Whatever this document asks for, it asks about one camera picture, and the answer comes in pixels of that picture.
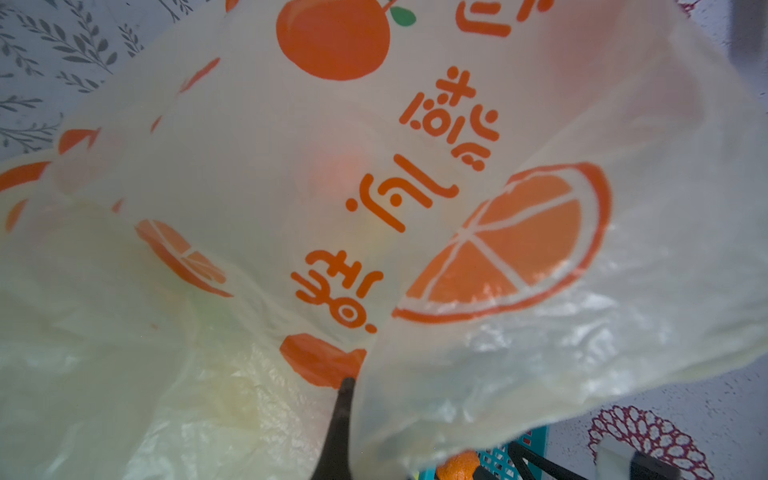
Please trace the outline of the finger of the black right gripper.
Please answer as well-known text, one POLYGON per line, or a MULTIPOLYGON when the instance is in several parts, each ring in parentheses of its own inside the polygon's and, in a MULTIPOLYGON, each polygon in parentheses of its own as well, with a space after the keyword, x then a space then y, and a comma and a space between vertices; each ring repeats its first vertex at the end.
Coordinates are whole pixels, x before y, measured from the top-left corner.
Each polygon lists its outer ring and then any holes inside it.
POLYGON ((523 480, 535 480, 530 466, 540 469, 555 480, 586 480, 585 477, 547 460, 545 457, 536 454, 516 441, 511 441, 508 444, 507 453, 514 468, 523 480))

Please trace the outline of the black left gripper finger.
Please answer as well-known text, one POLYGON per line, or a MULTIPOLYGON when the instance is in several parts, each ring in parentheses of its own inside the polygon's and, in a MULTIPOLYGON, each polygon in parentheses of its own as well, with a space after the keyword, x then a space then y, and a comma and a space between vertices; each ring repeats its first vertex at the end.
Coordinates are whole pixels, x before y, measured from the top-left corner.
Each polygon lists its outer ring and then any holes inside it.
POLYGON ((338 390, 328 432, 311 480, 351 480, 350 415, 356 381, 345 378, 338 390))

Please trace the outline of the orange print plastic bag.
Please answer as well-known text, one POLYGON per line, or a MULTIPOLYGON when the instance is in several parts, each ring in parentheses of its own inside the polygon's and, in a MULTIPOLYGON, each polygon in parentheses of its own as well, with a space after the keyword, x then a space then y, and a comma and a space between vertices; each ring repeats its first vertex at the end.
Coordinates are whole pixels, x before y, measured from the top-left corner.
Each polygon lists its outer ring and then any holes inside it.
POLYGON ((767 116, 673 1, 213 1, 1 164, 1 475, 360 479, 767 351, 767 116))

